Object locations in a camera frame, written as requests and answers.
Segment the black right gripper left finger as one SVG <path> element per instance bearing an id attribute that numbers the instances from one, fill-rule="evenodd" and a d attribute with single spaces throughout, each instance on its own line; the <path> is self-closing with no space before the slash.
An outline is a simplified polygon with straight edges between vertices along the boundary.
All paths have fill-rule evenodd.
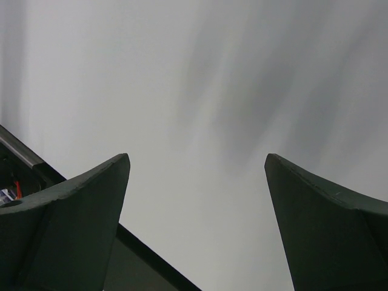
<path id="1" fill-rule="evenodd" d="M 102 290 L 129 173 L 122 153 L 1 207 L 1 289 Z"/>

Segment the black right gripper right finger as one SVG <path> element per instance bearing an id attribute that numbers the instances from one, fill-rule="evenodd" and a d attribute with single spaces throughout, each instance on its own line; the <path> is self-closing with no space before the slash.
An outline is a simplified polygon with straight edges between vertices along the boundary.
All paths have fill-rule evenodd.
<path id="1" fill-rule="evenodd" d="M 265 172 L 295 290 L 386 290 L 387 203 L 277 154 Z"/>

